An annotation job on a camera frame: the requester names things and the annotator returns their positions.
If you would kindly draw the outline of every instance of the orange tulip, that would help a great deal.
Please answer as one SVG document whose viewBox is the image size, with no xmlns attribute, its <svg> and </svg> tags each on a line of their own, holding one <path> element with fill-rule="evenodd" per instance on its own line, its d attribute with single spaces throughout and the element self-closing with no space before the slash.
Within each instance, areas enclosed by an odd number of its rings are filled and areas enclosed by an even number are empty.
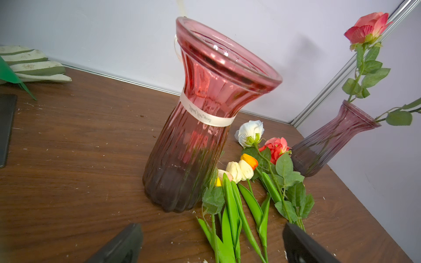
<svg viewBox="0 0 421 263">
<path fill-rule="evenodd" d="M 253 168 L 253 170 L 256 169 L 256 167 L 259 165 L 259 162 L 253 156 L 250 156 L 248 154 L 241 155 L 240 159 L 248 163 L 251 166 L 251 168 Z"/>
</svg>

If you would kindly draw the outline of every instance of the metal frame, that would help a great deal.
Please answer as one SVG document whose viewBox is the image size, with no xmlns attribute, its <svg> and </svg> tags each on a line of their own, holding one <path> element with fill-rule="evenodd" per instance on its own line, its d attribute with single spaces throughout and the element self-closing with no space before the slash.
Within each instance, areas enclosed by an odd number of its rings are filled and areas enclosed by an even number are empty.
<svg viewBox="0 0 421 263">
<path fill-rule="evenodd" d="M 389 21 L 393 23 L 383 33 L 382 41 L 392 32 L 398 24 L 416 7 L 421 0 L 405 0 L 390 16 Z M 336 76 L 326 85 L 326 87 L 315 97 L 309 105 L 290 123 L 298 128 L 317 107 L 334 91 L 339 88 L 339 84 L 355 70 L 357 54 L 348 61 L 348 63 L 336 74 Z"/>
</svg>

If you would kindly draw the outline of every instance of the white wall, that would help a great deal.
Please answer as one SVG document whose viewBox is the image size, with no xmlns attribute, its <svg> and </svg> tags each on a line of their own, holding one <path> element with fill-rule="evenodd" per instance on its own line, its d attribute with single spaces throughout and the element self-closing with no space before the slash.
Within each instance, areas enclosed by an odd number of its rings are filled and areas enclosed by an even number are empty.
<svg viewBox="0 0 421 263">
<path fill-rule="evenodd" d="M 373 117 L 421 97 L 421 5 L 383 42 L 389 76 L 355 105 Z M 348 96 L 336 89 L 298 128 L 308 136 L 334 118 Z M 414 262 L 421 262 L 421 114 L 411 126 L 357 134 L 328 164 Z"/>
<path fill-rule="evenodd" d="M 187 16 L 239 42 L 284 77 L 246 110 L 291 121 L 351 58 L 343 36 L 357 18 L 393 12 L 401 0 L 185 0 Z M 181 92 L 173 50 L 176 0 L 2 1 L 0 44 Z"/>
</svg>

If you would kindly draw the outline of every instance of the vase rim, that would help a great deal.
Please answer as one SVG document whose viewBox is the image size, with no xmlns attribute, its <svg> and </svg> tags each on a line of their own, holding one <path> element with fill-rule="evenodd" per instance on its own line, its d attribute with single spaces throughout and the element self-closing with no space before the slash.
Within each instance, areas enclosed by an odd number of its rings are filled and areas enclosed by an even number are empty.
<svg viewBox="0 0 421 263">
<path fill-rule="evenodd" d="M 358 116 L 360 119 L 364 120 L 369 125 L 373 126 L 374 128 L 380 127 L 381 124 L 376 122 L 373 117 L 365 113 L 362 109 L 358 108 L 354 104 L 348 102 L 347 100 L 344 100 L 342 104 L 349 109 L 352 113 L 354 113 L 356 116 Z"/>
<path fill-rule="evenodd" d="M 245 85 L 248 85 L 251 81 L 260 85 L 273 86 L 272 89 L 282 83 L 282 76 L 272 66 L 245 47 L 216 30 L 187 17 L 178 17 L 176 19 L 176 27 L 177 37 L 182 48 L 184 46 L 180 42 L 180 39 L 183 36 L 179 35 L 179 33 L 187 34 L 190 37 L 189 40 L 186 40 L 189 42 L 188 48 L 194 49 L 195 52 L 199 52 L 201 61 L 213 61 L 211 66 L 217 64 L 218 69 L 222 69 L 226 75 L 230 77 L 235 75 L 235 78 Z M 220 50 L 218 50 L 218 47 L 215 47 L 215 45 L 213 47 L 211 46 L 213 43 L 207 43 L 204 40 L 205 38 L 222 43 L 221 46 L 223 47 L 229 46 L 229 49 L 219 48 Z M 260 93 L 263 91 L 263 93 L 266 93 L 270 90 L 254 91 Z"/>
</svg>

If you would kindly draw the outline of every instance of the artificial rose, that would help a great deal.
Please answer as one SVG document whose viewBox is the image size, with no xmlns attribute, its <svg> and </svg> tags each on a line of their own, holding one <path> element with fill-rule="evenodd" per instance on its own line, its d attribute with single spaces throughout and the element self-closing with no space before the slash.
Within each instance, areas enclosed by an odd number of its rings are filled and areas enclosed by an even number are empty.
<svg viewBox="0 0 421 263">
<path fill-rule="evenodd" d="M 246 161 L 253 170 L 256 169 L 256 167 L 259 165 L 259 162 L 256 160 L 256 158 L 248 154 L 241 155 L 240 159 Z"/>
<path fill-rule="evenodd" d="M 288 147 L 287 140 L 282 138 L 272 138 L 266 141 L 263 147 L 259 149 L 259 151 L 263 151 L 264 149 L 269 148 L 271 158 L 270 162 L 276 164 L 279 156 L 288 152 L 291 147 Z"/>
<path fill-rule="evenodd" d="M 226 170 L 232 175 L 232 180 L 238 183 L 242 179 L 242 171 L 238 162 L 229 162 L 226 166 Z"/>
<path fill-rule="evenodd" d="M 263 132 L 263 123 L 260 120 L 251 120 L 240 126 L 235 133 L 235 138 L 243 148 L 247 148 L 251 147 L 253 143 L 260 143 Z"/>
<path fill-rule="evenodd" d="M 245 160 L 240 160 L 238 164 L 242 173 L 241 181 L 250 180 L 254 175 L 253 168 Z"/>
<path fill-rule="evenodd" d="M 353 27 L 345 32 L 345 37 L 351 41 L 351 49 L 354 44 L 376 40 L 384 30 L 392 23 L 387 23 L 388 13 L 372 13 L 361 17 Z"/>
</svg>

